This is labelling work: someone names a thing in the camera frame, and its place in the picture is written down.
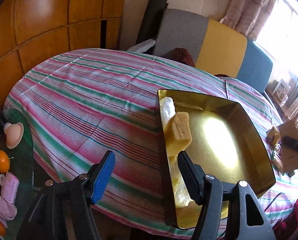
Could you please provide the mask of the black rolled mat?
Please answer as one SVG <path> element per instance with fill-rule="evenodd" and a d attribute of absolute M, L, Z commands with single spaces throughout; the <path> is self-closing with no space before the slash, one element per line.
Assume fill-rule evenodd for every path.
<path fill-rule="evenodd" d="M 164 11 L 167 9 L 167 0 L 149 0 L 146 10 L 143 15 L 143 19 L 138 31 L 136 44 L 143 41 L 157 39 L 161 21 Z"/>

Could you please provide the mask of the upper orange fruit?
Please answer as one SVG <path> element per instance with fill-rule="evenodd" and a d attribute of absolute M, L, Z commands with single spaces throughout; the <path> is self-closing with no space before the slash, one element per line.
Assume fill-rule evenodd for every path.
<path fill-rule="evenodd" d="M 0 173 L 6 173 L 10 169 L 10 158 L 3 151 L 0 150 Z"/>

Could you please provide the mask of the green glass nightstand top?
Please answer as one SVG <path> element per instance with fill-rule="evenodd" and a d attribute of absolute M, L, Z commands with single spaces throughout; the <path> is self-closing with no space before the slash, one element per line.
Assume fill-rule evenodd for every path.
<path fill-rule="evenodd" d="M 13 149 L 6 146 L 6 138 L 0 135 L 0 150 L 3 150 L 10 158 L 10 172 L 20 181 L 15 206 L 17 215 L 11 221 L 7 221 L 8 228 L 3 239 L 16 239 L 20 226 L 33 200 L 34 188 L 34 157 L 33 142 L 30 128 L 25 116 L 15 109 L 3 110 L 3 115 L 11 123 L 22 123 L 24 133 L 20 143 Z"/>

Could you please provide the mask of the white foam piece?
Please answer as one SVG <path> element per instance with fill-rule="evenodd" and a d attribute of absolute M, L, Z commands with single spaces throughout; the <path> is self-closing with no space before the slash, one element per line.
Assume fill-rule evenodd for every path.
<path fill-rule="evenodd" d="M 139 44 L 136 44 L 135 46 L 130 47 L 127 51 L 132 53 L 144 53 L 154 47 L 156 44 L 156 40 L 149 39 L 146 41 L 143 41 Z"/>

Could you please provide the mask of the grey yellow blue headboard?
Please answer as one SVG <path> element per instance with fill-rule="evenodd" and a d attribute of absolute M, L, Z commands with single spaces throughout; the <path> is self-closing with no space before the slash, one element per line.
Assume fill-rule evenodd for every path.
<path fill-rule="evenodd" d="M 236 78 L 260 93 L 273 68 L 267 54 L 234 29 L 193 12 L 166 9 L 153 55 L 173 59 L 177 48 L 189 52 L 196 68 Z"/>

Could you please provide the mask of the dark red cushion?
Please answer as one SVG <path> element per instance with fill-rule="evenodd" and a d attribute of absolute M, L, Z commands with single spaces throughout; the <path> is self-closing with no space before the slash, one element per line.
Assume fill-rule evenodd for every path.
<path fill-rule="evenodd" d="M 187 66 L 195 67 L 195 63 L 191 54 L 185 48 L 174 48 L 173 50 L 169 51 L 164 58 L 185 64 Z"/>

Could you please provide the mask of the wooden wardrobe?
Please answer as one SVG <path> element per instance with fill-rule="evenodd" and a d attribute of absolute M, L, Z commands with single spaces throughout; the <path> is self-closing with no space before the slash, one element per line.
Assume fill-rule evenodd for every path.
<path fill-rule="evenodd" d="M 124 0 L 4 0 L 0 108 L 25 73 L 52 56 L 119 46 Z"/>

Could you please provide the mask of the striped pink green bedspread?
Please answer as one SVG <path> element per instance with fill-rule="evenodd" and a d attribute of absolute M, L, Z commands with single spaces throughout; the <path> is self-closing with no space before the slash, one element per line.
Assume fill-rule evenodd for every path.
<path fill-rule="evenodd" d="M 193 231 L 165 224 L 166 155 L 158 90 L 171 89 L 238 102 L 270 156 L 267 131 L 282 123 L 255 89 L 161 57 L 105 49 L 54 56 L 24 75 L 5 108 L 28 120 L 36 161 L 54 179 L 68 181 L 107 150 L 116 164 L 96 210 L 149 239 L 189 239 Z"/>

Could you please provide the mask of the pink folded cloth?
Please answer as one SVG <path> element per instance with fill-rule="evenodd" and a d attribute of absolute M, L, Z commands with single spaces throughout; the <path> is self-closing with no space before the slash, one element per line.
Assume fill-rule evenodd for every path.
<path fill-rule="evenodd" d="M 17 215 L 17 208 L 14 204 L 11 204 L 4 200 L 0 196 L 0 221 L 6 222 L 13 220 Z"/>

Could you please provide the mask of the clear plastic bag bundle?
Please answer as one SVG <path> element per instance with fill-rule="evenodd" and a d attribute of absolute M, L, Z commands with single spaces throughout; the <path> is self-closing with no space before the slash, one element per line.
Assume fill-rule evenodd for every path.
<path fill-rule="evenodd" d="M 192 142 L 189 114 L 187 112 L 176 112 L 174 101 L 171 97 L 161 99 L 159 107 L 175 206 L 177 208 L 187 207 L 192 199 L 178 168 L 177 157 Z"/>

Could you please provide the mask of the white product box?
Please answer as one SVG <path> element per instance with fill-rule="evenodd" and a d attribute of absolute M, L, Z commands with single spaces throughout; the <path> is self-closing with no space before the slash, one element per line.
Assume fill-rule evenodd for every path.
<path fill-rule="evenodd" d="M 277 99 L 283 103 L 288 99 L 288 92 L 290 88 L 291 87 L 288 83 L 284 79 L 281 79 L 273 90 L 273 95 L 275 95 Z"/>

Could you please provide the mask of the rectangular yellow sponge block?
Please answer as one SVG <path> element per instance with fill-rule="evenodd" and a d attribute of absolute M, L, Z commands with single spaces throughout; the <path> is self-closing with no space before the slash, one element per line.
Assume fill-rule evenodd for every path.
<path fill-rule="evenodd" d="M 169 157 L 176 157 L 192 142 L 192 135 L 187 112 L 177 112 L 164 128 L 166 153 Z"/>

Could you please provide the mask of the gold metal tray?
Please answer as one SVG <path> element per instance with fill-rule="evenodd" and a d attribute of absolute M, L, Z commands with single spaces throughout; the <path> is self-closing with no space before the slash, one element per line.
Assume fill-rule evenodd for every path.
<path fill-rule="evenodd" d="M 170 97 L 177 112 L 189 115 L 191 160 L 220 181 L 245 180 L 257 197 L 276 182 L 261 136 L 242 105 L 217 96 L 160 89 L 158 100 Z"/>

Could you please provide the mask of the green cereal bar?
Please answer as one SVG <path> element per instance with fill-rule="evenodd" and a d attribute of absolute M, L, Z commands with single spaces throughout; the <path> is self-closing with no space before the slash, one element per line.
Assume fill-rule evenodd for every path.
<path fill-rule="evenodd" d="M 280 174 L 284 175 L 283 163 L 275 151 L 271 153 L 271 163 Z"/>

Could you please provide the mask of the pink curtain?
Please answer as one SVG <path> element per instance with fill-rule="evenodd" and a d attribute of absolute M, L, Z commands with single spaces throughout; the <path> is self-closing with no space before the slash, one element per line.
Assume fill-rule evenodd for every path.
<path fill-rule="evenodd" d="M 277 0 L 231 0 L 220 22 L 255 41 Z"/>

